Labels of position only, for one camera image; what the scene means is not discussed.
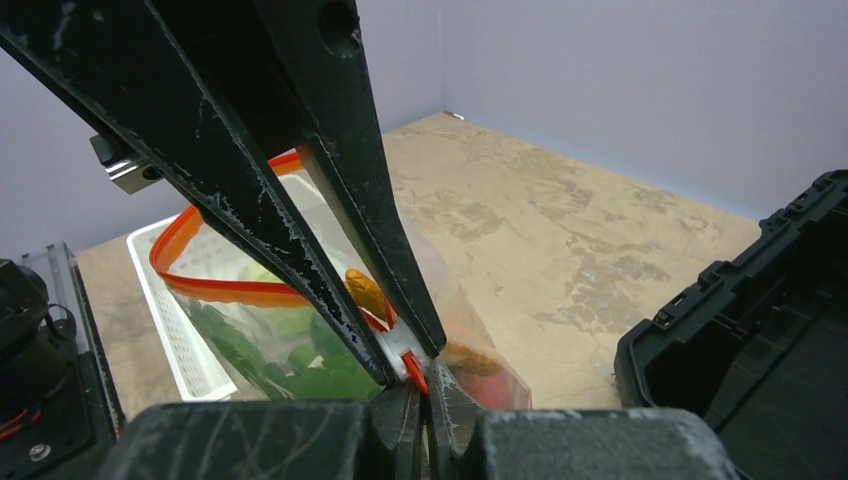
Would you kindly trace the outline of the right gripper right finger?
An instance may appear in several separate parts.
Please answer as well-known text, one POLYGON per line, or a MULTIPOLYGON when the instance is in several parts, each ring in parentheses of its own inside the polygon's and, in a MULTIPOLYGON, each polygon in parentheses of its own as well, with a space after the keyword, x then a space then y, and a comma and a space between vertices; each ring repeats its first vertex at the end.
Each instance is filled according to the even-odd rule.
POLYGON ((427 370, 435 479, 736 479, 718 436, 679 409, 491 410, 427 370))

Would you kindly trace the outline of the black open toolbox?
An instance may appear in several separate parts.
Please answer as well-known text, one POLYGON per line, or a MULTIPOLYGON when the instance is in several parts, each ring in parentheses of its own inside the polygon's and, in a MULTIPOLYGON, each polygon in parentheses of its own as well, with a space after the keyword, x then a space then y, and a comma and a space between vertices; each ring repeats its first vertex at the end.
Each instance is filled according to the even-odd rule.
POLYGON ((626 407, 699 416, 744 479, 847 475, 847 174, 821 175, 624 334, 626 407))

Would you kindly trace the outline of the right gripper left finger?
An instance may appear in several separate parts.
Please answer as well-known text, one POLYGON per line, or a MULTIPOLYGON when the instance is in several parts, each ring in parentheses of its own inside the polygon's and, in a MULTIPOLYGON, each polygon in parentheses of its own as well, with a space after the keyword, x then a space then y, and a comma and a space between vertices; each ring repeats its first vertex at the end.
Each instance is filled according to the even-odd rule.
POLYGON ((422 396, 165 404, 137 416, 102 479, 417 479, 422 396))

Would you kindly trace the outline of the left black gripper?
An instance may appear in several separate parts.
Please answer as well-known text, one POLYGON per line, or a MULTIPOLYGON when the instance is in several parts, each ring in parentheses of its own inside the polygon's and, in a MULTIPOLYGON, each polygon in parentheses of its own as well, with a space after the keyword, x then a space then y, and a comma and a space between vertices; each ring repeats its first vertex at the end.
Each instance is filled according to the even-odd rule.
POLYGON ((73 252, 2 259, 2 478, 93 479, 125 424, 73 252))

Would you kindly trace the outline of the white plastic basket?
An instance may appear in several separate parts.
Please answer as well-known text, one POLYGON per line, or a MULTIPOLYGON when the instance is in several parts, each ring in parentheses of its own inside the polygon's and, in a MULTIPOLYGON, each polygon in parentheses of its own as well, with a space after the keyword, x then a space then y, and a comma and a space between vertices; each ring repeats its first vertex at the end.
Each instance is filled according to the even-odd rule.
POLYGON ((236 385, 181 307, 183 300, 261 308, 310 306, 297 293, 284 290, 283 283, 243 280, 243 270, 256 261, 207 226, 193 207, 135 231, 127 245, 185 401, 240 399, 236 385))

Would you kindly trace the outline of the green cabbage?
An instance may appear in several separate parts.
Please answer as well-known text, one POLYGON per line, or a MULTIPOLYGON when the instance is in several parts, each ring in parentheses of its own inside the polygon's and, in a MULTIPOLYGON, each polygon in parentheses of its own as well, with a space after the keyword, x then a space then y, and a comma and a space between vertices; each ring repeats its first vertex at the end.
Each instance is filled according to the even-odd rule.
MULTIPOLYGON (((243 270, 242 279, 282 284, 280 279, 256 262, 252 262, 243 270)), ((308 332, 314 309, 311 306, 286 306, 264 309, 264 313, 273 334, 276 337, 289 338, 308 332)))

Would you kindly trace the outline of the pink peach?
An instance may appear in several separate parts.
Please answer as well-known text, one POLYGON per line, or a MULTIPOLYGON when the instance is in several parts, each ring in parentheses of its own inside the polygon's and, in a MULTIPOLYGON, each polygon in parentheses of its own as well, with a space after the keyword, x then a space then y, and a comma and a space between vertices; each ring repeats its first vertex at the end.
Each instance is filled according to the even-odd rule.
POLYGON ((477 375, 456 368, 453 373, 468 395, 487 409, 515 409, 520 406, 520 395, 506 370, 477 375))

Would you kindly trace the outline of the clear zip top bag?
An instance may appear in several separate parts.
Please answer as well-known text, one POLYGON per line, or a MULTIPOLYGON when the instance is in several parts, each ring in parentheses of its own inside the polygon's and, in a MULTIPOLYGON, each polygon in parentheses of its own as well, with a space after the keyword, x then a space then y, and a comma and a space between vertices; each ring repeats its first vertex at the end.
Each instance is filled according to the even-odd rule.
MULTIPOLYGON (((315 233, 377 340, 406 327, 355 252, 297 154, 272 171, 315 233)), ((495 342, 443 255, 415 228, 406 230, 447 336, 439 359, 488 409, 532 404, 526 383, 495 342)), ((246 398, 370 399, 380 392, 340 337, 292 287, 209 227, 198 209, 179 214, 154 241, 153 271, 246 398)))

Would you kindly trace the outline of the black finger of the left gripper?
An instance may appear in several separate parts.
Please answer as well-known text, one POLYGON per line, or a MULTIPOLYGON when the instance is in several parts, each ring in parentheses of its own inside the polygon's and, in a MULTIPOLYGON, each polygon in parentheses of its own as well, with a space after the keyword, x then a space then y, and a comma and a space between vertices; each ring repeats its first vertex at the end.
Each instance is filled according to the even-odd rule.
POLYGON ((5 1, 1 45, 306 297, 372 378, 391 384, 375 336, 271 172, 272 157, 297 150, 255 2, 5 1))
POLYGON ((291 145, 391 306, 431 359, 446 333, 393 193, 353 1, 257 1, 291 145))

